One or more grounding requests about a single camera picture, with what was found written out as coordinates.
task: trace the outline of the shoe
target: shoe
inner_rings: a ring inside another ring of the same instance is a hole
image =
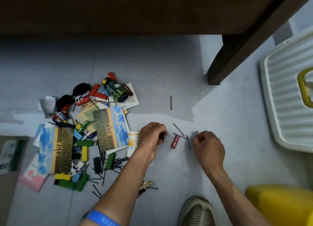
[[[179,214],[178,226],[215,226],[209,201],[200,196],[189,198]]]

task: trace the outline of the yellow stool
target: yellow stool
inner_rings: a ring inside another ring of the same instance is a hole
[[[273,226],[313,226],[313,192],[283,185],[249,186],[246,197]]]

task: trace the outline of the forearm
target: forearm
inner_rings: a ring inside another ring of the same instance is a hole
[[[270,225],[254,205],[236,188],[225,170],[207,173],[231,223],[236,225]]]
[[[129,224],[140,186],[148,168],[145,158],[144,154],[134,152],[115,182],[95,205],[95,210],[105,214],[121,226]]]

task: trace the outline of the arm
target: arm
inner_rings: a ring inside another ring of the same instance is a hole
[[[161,132],[168,134],[165,125],[156,122],[151,122],[141,129],[137,149],[115,182],[95,205],[95,210],[121,226],[129,225],[147,168],[156,156],[158,145],[162,143],[162,140],[159,140]],[[96,225],[88,219],[81,223],[81,226]]]
[[[270,226],[263,215],[236,188],[223,168],[225,149],[212,132],[204,131],[193,139],[197,159],[214,185],[231,223]]]

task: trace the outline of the yellow handle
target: yellow handle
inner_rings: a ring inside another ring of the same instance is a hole
[[[306,105],[307,107],[313,108],[313,102],[311,101],[310,96],[307,92],[306,81],[304,79],[304,75],[310,71],[313,71],[313,67],[301,71],[297,76],[297,81],[298,81],[298,85],[300,88],[300,93],[301,93],[304,105]]]

